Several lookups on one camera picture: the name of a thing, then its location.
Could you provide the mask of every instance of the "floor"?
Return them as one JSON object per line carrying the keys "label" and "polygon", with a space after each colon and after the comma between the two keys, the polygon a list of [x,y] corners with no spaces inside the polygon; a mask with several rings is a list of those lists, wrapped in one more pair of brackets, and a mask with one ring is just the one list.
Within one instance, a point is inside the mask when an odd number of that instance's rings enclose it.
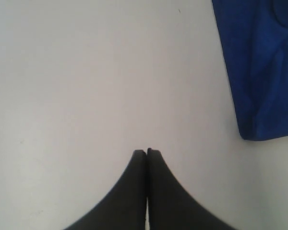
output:
{"label": "floor", "polygon": [[148,147],[237,229],[288,229],[288,138],[239,137],[210,1],[0,1],[0,230],[63,229]]}

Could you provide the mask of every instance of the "blue cloth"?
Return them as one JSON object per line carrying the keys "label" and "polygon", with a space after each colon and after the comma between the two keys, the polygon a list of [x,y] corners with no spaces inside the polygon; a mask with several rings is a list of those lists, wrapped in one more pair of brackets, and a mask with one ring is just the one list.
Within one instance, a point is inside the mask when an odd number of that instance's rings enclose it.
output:
{"label": "blue cloth", "polygon": [[288,0],[212,0],[242,138],[288,136]]}

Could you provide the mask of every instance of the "white floor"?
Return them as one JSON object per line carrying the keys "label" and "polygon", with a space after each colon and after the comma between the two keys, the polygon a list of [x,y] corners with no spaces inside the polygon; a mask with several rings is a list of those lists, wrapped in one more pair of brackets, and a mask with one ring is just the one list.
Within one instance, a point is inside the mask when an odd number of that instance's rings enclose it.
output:
{"label": "white floor", "polygon": [[63,229],[134,149],[239,230],[288,230],[288,138],[238,134],[209,0],[0,1],[0,230]]}

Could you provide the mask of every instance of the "blue fabric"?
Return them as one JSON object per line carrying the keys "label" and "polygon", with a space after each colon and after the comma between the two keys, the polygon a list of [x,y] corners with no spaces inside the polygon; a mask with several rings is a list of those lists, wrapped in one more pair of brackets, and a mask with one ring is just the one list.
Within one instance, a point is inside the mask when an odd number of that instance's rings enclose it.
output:
{"label": "blue fabric", "polygon": [[212,0],[242,138],[288,136],[288,0]]}

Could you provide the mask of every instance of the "blue towel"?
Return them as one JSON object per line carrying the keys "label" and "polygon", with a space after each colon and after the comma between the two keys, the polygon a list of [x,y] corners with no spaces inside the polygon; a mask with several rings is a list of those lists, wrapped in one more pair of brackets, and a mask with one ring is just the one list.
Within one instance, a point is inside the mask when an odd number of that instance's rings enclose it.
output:
{"label": "blue towel", "polygon": [[239,132],[288,136],[288,0],[212,0]]}

